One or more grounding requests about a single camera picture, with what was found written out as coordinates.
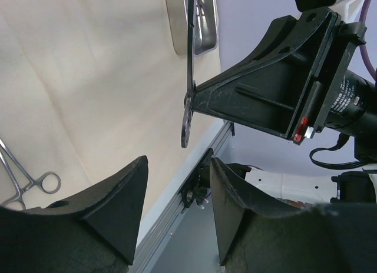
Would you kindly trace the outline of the steel instrument tray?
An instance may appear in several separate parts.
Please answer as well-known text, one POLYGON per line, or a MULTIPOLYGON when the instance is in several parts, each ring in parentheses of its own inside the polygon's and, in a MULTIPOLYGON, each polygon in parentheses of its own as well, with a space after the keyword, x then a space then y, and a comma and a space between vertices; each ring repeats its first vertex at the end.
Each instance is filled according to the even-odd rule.
MULTIPOLYGON (((177 55, 187 54, 188 0, 166 0, 173 48, 177 55)), ((218 44, 216 0, 196 0, 196 27, 194 53, 204 55, 218 44)))

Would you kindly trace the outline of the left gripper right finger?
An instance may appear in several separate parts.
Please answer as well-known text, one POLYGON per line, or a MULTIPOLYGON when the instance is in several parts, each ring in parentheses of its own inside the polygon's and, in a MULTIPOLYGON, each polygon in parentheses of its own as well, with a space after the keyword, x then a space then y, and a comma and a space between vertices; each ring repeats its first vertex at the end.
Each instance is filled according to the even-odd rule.
POLYGON ((376 205, 296 208, 213 158, 210 185, 226 272, 375 272, 376 205))

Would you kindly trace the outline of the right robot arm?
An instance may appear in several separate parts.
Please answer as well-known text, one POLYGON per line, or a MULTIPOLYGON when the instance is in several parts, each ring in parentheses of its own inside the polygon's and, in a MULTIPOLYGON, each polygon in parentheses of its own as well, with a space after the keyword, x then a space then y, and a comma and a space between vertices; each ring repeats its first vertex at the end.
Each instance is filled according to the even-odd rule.
POLYGON ((355 160, 316 161, 326 169, 376 162, 376 85, 348 70, 365 44, 366 26, 346 23, 328 7, 273 20, 257 47, 238 64, 196 85, 193 47, 187 47, 187 93, 181 145, 194 112, 244 125, 299 145, 324 128, 339 133, 334 150, 353 138, 355 160))

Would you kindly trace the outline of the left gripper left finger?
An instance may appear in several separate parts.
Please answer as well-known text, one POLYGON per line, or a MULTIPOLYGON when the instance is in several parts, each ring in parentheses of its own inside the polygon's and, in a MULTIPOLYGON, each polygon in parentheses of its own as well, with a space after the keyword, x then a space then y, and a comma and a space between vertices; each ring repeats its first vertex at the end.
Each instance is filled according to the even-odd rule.
POLYGON ((2 272, 127 272, 148 181, 140 156, 46 208, 1 208, 2 272))

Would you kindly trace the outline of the beige cloth wrap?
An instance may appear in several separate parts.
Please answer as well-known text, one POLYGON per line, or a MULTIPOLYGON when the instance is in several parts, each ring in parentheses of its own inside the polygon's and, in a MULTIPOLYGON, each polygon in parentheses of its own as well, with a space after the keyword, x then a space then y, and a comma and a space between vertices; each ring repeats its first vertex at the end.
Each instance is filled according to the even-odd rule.
POLYGON ((223 123, 195 115, 181 147, 186 59, 165 0, 1 0, 1 138, 33 176, 56 172, 45 207, 148 158, 139 237, 156 223, 223 123))

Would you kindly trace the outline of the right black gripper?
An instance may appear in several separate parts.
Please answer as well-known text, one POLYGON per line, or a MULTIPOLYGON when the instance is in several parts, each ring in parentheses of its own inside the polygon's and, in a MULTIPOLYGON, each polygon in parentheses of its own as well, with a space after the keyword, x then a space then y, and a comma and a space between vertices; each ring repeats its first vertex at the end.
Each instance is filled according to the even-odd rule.
POLYGON ((272 20, 251 54, 196 88, 192 110, 296 144, 324 127, 366 138, 367 81, 348 70, 366 26, 339 24, 325 7, 272 20))

